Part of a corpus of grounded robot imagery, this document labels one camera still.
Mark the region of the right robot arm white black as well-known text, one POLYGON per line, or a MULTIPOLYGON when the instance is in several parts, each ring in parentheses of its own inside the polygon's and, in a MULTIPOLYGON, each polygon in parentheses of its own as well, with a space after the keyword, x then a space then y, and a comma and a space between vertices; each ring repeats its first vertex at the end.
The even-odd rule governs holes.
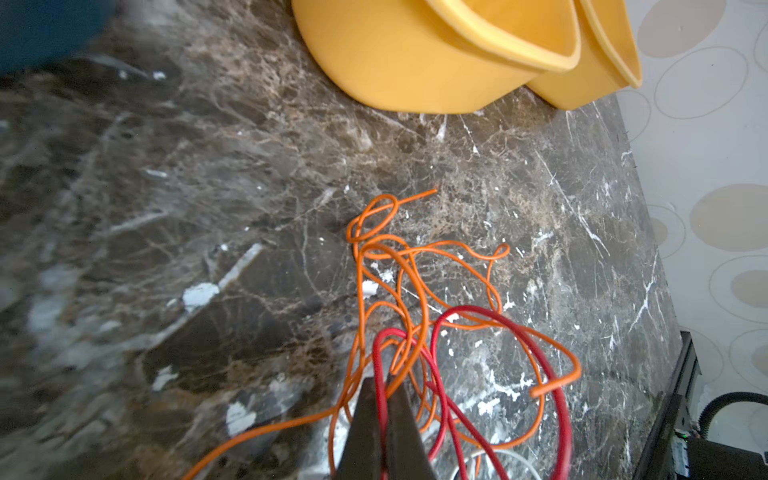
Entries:
POLYGON ((757 479, 767 480, 767 457, 756 452, 708 439, 715 416, 735 403, 767 405, 767 396, 753 392, 732 392, 711 401, 699 417, 698 435, 676 431, 672 442, 674 479, 757 479))

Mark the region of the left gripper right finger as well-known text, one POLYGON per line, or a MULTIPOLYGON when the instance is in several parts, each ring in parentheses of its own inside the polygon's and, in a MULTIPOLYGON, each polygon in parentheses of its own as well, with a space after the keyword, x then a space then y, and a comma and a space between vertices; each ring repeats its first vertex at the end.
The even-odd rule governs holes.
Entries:
POLYGON ((388 399, 387 408, 383 453, 387 479, 435 480, 435 471, 427 457, 404 384, 388 399))

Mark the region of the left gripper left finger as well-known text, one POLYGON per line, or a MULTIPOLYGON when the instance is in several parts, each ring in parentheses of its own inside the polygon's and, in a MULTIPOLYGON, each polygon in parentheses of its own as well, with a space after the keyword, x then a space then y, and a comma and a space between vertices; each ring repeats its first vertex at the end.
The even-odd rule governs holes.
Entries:
POLYGON ((383 471, 381 446, 375 381, 368 377, 362 383, 334 479, 380 480, 383 471))

